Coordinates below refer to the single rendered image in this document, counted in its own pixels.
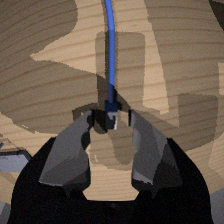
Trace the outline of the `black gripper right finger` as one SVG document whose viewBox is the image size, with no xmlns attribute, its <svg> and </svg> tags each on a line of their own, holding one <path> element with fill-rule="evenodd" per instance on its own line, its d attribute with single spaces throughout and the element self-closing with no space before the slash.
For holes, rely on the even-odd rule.
<svg viewBox="0 0 224 224">
<path fill-rule="evenodd" d="M 202 224 L 214 224 L 208 187 L 193 161 L 172 138 L 135 110 L 129 110 L 128 118 L 133 130 L 132 144 L 137 150 L 132 187 L 138 192 L 149 189 L 152 199 L 177 202 L 194 212 Z"/>
</svg>

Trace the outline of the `blue network cable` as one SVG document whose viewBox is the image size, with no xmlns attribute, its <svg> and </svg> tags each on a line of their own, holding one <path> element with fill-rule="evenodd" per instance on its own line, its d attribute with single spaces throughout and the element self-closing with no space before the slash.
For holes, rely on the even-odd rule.
<svg viewBox="0 0 224 224">
<path fill-rule="evenodd" d="M 108 21 L 108 102 L 114 102 L 115 27 L 111 0 L 104 0 Z"/>
</svg>

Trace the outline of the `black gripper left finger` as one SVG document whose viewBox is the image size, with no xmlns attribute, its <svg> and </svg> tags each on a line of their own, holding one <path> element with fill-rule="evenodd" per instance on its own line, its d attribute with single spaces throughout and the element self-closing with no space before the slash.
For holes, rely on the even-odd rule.
<svg viewBox="0 0 224 224">
<path fill-rule="evenodd" d="M 91 184 L 89 156 L 85 152 L 94 126 L 95 109 L 89 109 L 57 136 L 51 137 L 19 174 L 11 198 L 7 224 L 18 224 L 34 206 L 52 199 L 70 198 Z"/>
</svg>

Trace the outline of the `grey network port rack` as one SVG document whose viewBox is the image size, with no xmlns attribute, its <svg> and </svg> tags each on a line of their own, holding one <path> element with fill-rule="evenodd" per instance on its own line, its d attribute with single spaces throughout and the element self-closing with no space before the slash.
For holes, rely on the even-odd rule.
<svg viewBox="0 0 224 224">
<path fill-rule="evenodd" d="M 21 172 L 31 158 L 27 151 L 0 153 L 0 171 Z"/>
</svg>

